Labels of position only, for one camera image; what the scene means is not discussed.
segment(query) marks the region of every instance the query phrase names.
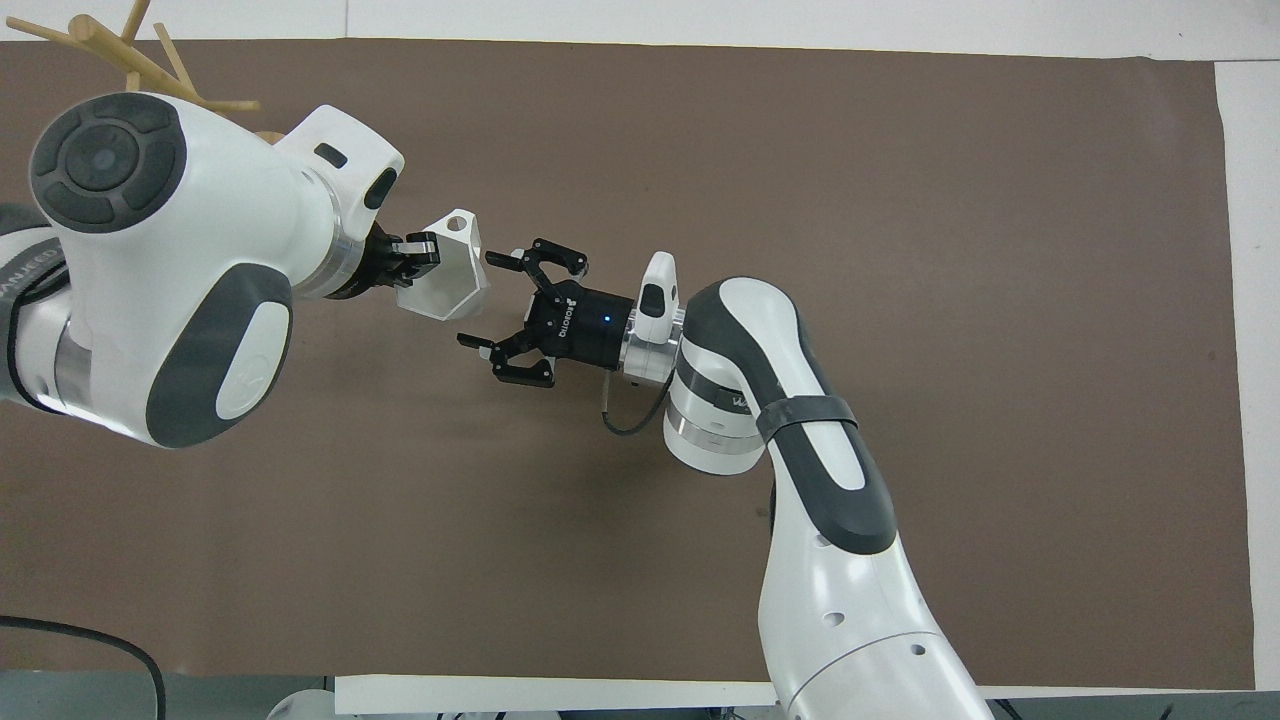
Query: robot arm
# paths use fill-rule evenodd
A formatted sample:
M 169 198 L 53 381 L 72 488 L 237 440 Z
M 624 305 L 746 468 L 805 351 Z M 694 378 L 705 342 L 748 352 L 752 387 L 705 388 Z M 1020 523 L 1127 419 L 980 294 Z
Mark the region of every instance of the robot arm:
M 538 243 L 571 258 L 571 272 L 585 269 L 581 254 Z M 786 293 L 731 278 L 681 310 L 666 252 L 635 302 L 582 288 L 581 275 L 540 282 L 525 254 L 515 255 L 486 259 L 535 278 L 525 329 L 502 342 L 460 336 L 499 379 L 521 382 L 506 374 L 511 356 L 532 348 L 548 356 L 535 365 L 544 370 L 570 357 L 639 380 L 671 377 L 663 437 L 685 464 L 737 474 L 768 448 L 777 497 L 759 628 L 786 717 L 991 720 L 916 587 L 884 479 Z M 625 331 L 602 322 L 620 306 Z
M 13 387 L 0 398 L 187 447 L 265 398 L 297 299 L 384 284 L 430 316 L 474 313 L 488 284 L 474 217 L 454 211 L 406 238 L 374 222 L 403 165 L 385 140 L 329 106 L 274 146 L 161 95 L 72 108 L 32 154 L 32 191 L 50 227 L 0 242 L 5 274 L 56 249 L 70 286 L 12 305 L 0 341 Z M 425 279 L 442 255 L 462 272 L 436 278 L 461 274 L 466 287 Z

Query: cable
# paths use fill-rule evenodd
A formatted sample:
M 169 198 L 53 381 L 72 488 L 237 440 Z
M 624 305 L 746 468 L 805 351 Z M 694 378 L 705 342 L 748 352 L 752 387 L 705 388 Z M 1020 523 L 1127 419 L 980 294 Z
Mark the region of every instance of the cable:
M 630 437 L 645 429 L 645 427 L 655 416 L 658 416 L 658 410 L 662 410 L 662 401 L 667 398 L 667 391 L 671 389 L 671 380 L 676 379 L 676 373 L 672 373 L 667 378 L 667 382 L 663 383 L 662 392 L 658 393 L 658 400 L 654 401 L 653 407 L 650 407 L 649 413 L 644 416 L 643 420 L 640 420 L 640 424 L 637 424 L 634 428 L 626 428 L 626 429 L 620 428 L 609 421 L 609 379 L 612 377 L 613 377 L 612 370 L 604 373 L 604 395 L 600 400 L 600 418 L 604 419 L 604 427 L 608 428 L 611 433 L 620 437 Z
M 164 720 L 165 715 L 165 696 L 164 696 L 164 676 L 160 674 L 160 666 L 156 661 L 151 659 L 150 655 L 141 647 L 131 643 L 127 639 L 118 638 L 115 635 L 109 635 L 106 633 L 100 633 L 97 630 L 91 630 L 88 628 L 79 628 L 76 625 L 67 625 L 63 623 L 52 623 L 50 620 L 35 620 L 32 618 L 15 618 L 13 615 L 0 615 L 0 628 L 18 628 L 20 630 L 40 630 L 42 633 L 58 633 L 60 635 L 70 635 L 73 638 L 83 638 L 87 641 L 100 642 L 102 644 L 109 644 L 116 650 L 123 650 L 133 657 L 137 657 L 142 665 L 147 667 L 147 673 L 151 673 L 151 684 L 156 689 L 156 720 Z
M 1012 720 L 1023 720 L 1023 716 L 1019 715 L 1016 710 L 1014 710 L 1014 703 L 1009 702 L 1007 700 L 997 700 L 996 705 L 1004 708 L 1004 711 L 1007 712 L 1009 717 L 1011 717 Z

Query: velcro strap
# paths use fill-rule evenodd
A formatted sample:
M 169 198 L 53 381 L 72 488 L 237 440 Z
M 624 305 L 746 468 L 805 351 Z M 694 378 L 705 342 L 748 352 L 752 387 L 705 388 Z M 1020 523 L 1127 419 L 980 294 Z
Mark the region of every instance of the velcro strap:
M 845 398 L 835 395 L 797 395 L 765 405 L 760 416 L 755 419 L 755 428 L 760 430 L 764 442 L 769 442 L 778 430 L 787 425 L 828 420 L 851 423 L 855 428 L 858 427 L 858 419 L 854 418 L 854 411 L 845 402 Z
M 63 247 L 58 238 L 49 238 L 19 252 L 0 266 L 0 400 L 15 400 L 32 407 L 55 413 L 22 387 L 18 377 L 18 310 L 24 296 L 64 266 Z

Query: wooden stick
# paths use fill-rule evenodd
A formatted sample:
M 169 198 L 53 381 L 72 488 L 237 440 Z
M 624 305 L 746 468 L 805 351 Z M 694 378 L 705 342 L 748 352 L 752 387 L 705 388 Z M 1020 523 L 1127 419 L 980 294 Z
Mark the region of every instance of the wooden stick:
M 173 65 L 173 72 L 178 74 L 178 82 L 195 92 L 196 86 L 191 82 L 187 65 L 182 64 L 182 56 L 178 55 L 178 47 L 173 44 L 173 38 L 169 37 L 169 31 L 165 29 L 164 23 L 156 23 L 154 27 L 156 28 L 156 37 L 160 38 L 160 45 L 164 46 L 164 54 L 169 58 L 169 64 Z
M 124 20 L 124 29 L 120 31 L 120 40 L 125 45 L 133 46 L 133 41 L 138 37 L 138 28 L 142 27 L 142 17 L 147 14 L 147 6 L 151 5 L 151 0 L 133 0 L 133 9 L 129 10 L 129 19 Z
M 182 85 L 178 82 L 178 78 L 166 73 L 164 68 L 152 63 L 150 58 L 125 45 L 114 32 L 93 18 L 76 15 L 67 26 L 67 31 L 72 36 L 72 40 L 84 45 L 108 63 L 111 63 L 125 73 L 137 72 L 141 79 L 146 81 L 150 87 L 165 95 L 182 97 L 189 102 L 202 102 L 202 99 L 196 95 L 195 90 Z
M 23 19 L 19 19 L 19 18 L 14 18 L 12 15 L 8 17 L 8 18 L 5 18 L 4 24 L 12 27 L 13 29 L 15 29 L 18 32 L 26 32 L 27 35 L 35 35 L 36 37 L 44 37 L 45 40 L 52 40 L 54 42 L 56 42 L 59 45 L 65 45 L 68 47 L 74 47 L 77 50 L 87 50 L 86 47 L 82 47 L 81 44 L 78 44 L 74 40 L 72 40 L 72 36 L 69 36 L 69 35 L 67 35 L 64 32 L 58 32 L 56 29 L 50 29 L 50 28 L 47 28 L 45 26 L 37 26 L 36 23 L 28 23 L 27 20 L 23 20 Z
M 198 104 L 215 113 L 244 113 L 262 109 L 262 104 L 257 100 L 200 100 Z

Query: brown paper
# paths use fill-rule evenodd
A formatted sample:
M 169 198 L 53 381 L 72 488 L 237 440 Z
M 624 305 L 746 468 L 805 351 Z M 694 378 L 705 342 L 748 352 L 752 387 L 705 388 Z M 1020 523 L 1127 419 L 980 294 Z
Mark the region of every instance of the brown paper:
M 183 44 L 251 129 L 321 102 L 399 147 L 381 214 L 585 251 L 636 292 L 787 290 L 890 483 L 918 579 L 996 685 L 1252 688 L 1222 133 L 1210 64 L 424 41 Z M 118 87 L 0 44 L 0 195 Z M 182 242 L 182 238 L 173 238 Z M 274 395 L 166 452 L 0 407 L 0 611 L 196 674 L 764 680 L 768 461 L 600 427 L 600 372 L 500 386 L 387 291 L 297 313 Z M 621 387 L 618 421 L 652 391 Z M 0 665 L 101 665 L 5 632 Z

